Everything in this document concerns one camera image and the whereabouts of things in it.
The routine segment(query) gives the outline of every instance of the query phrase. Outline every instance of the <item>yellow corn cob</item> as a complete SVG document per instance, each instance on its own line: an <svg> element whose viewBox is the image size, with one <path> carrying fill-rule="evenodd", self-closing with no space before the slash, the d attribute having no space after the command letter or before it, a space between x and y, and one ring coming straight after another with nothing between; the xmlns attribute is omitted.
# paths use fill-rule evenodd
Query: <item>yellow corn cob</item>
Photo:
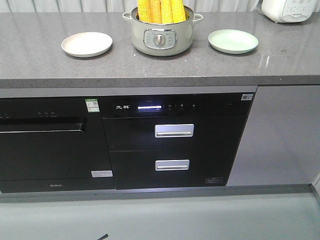
<svg viewBox="0 0 320 240"><path fill-rule="evenodd" d="M150 1L151 16L153 24L162 24L161 18L161 0Z"/></svg>
<svg viewBox="0 0 320 240"><path fill-rule="evenodd" d="M161 18L163 24L172 24L174 22L171 0L161 0Z"/></svg>
<svg viewBox="0 0 320 240"><path fill-rule="evenodd" d="M152 0L138 0L139 20L142 22L152 22L150 1Z"/></svg>
<svg viewBox="0 0 320 240"><path fill-rule="evenodd" d="M183 0L171 0L173 23L180 23L186 20L186 12Z"/></svg>

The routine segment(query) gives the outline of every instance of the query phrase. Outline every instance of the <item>drawer handle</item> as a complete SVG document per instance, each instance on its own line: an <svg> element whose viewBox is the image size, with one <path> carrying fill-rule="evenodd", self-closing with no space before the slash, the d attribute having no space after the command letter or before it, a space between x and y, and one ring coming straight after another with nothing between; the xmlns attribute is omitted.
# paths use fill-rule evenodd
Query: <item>drawer handle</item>
<svg viewBox="0 0 320 240"><path fill-rule="evenodd" d="M183 160L157 160L155 161L156 171L188 170L189 159Z"/></svg>
<svg viewBox="0 0 320 240"><path fill-rule="evenodd" d="M156 138L185 138L193 137L194 124L160 124L154 126Z"/></svg>
<svg viewBox="0 0 320 240"><path fill-rule="evenodd" d="M192 131L165 131L157 132L156 138L192 137Z"/></svg>
<svg viewBox="0 0 320 240"><path fill-rule="evenodd" d="M181 165L181 166L157 166L156 168L159 170L188 170L187 165Z"/></svg>

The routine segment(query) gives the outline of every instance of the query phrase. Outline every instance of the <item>black dishwasher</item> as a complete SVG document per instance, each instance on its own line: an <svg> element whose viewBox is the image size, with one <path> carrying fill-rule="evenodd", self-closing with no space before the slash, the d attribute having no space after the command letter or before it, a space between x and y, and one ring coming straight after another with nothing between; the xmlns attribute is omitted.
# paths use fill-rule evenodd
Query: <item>black dishwasher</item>
<svg viewBox="0 0 320 240"><path fill-rule="evenodd" d="M100 97L116 188L225 186L253 95Z"/></svg>
<svg viewBox="0 0 320 240"><path fill-rule="evenodd" d="M97 99L0 99L2 193L114 189Z"/></svg>

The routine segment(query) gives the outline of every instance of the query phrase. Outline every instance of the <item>plate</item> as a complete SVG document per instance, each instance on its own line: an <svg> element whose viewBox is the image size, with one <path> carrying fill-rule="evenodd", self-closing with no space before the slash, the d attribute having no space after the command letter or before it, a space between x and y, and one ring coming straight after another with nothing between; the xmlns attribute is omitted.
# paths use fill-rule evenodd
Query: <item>plate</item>
<svg viewBox="0 0 320 240"><path fill-rule="evenodd" d="M71 56L90 58L108 51L112 42L112 38L102 32L81 32L67 37L61 47Z"/></svg>
<svg viewBox="0 0 320 240"><path fill-rule="evenodd" d="M259 44L258 39L252 34L234 29L212 32L209 35L209 42L214 49L227 54L245 54Z"/></svg>

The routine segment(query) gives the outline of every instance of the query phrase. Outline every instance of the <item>gray floor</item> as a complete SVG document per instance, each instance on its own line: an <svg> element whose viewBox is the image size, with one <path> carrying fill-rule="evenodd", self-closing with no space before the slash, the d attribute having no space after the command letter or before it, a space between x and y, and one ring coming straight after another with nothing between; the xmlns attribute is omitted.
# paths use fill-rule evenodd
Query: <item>gray floor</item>
<svg viewBox="0 0 320 240"><path fill-rule="evenodd" d="M1 240L319 240L312 193L0 203Z"/></svg>

